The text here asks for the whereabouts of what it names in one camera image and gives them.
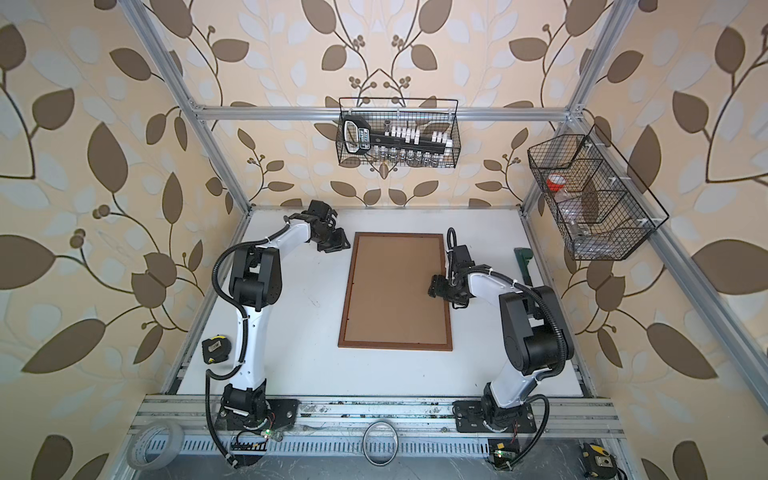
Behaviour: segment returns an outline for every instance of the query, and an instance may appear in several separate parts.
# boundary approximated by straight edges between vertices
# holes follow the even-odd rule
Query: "wire basket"
[[[559,135],[529,148],[531,172],[574,260],[626,260],[669,213],[628,162],[631,173],[616,172],[598,148],[603,144],[597,139],[604,136],[593,131]],[[643,208],[628,181],[647,191],[664,214]]]
[[[458,100],[444,98],[340,98],[339,165],[455,168],[462,149],[457,109]]]

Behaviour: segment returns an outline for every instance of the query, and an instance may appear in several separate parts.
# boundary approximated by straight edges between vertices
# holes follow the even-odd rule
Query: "brown backing board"
[[[339,346],[452,351],[448,302],[427,295],[437,273],[441,233],[355,233]]]

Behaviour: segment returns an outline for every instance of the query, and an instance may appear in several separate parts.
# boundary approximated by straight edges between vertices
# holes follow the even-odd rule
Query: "black rack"
[[[339,165],[455,168],[457,109],[458,100],[445,98],[340,98]]]
[[[593,132],[558,135],[529,148],[531,172],[574,260],[626,260],[669,213],[618,150],[629,173],[616,172],[598,148],[605,136]],[[648,192],[664,213],[647,211],[627,182]]]

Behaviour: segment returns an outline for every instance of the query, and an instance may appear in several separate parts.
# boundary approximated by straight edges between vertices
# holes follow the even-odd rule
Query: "black mounting plate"
[[[288,425],[293,425],[293,423],[296,421],[296,411],[299,409],[299,400],[268,399],[267,403],[269,403],[270,406],[270,417],[272,413],[275,414],[275,419],[271,427],[272,430],[279,429]],[[226,415],[222,417],[221,412],[225,412]],[[253,425],[253,423],[247,420],[245,417],[236,413],[232,413],[224,407],[219,410],[219,417],[216,420],[217,429],[232,430],[235,432],[239,432],[240,430],[253,430],[253,428],[256,426],[258,425]],[[270,424],[267,422],[264,427],[254,431],[259,432],[269,427]]]
[[[518,433],[536,433],[536,421],[533,411],[527,403],[517,407]],[[456,420],[456,431],[459,433],[513,433],[510,427],[503,432],[493,432],[483,423],[482,407],[479,400],[457,400],[453,402],[453,415]]]

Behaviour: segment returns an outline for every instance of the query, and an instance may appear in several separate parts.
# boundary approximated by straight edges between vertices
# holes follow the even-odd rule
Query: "floral wallpaper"
[[[240,184],[258,206],[490,207],[522,204],[533,176],[525,151],[551,136],[546,122],[459,124],[456,168],[345,162],[336,156],[336,125],[290,121],[220,121],[214,131]],[[218,194],[220,182],[207,185]]]
[[[765,2],[641,0],[584,110],[764,349],[766,22]],[[763,477],[768,417],[652,247],[574,262],[543,202],[531,218],[649,480]]]
[[[563,107],[607,0],[147,0],[199,104],[325,97]]]
[[[240,215],[115,2],[0,4],[8,478],[97,478]]]

